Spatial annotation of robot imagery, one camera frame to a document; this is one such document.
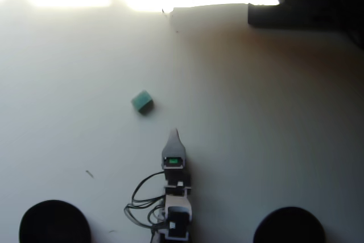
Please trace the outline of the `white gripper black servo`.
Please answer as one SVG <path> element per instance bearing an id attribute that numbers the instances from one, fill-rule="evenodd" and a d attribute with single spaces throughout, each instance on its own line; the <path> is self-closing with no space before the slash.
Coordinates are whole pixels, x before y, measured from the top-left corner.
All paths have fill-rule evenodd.
<path id="1" fill-rule="evenodd" d="M 186 149 L 176 128 L 170 131 L 162 151 L 162 169 L 169 188 L 191 188 Z"/>

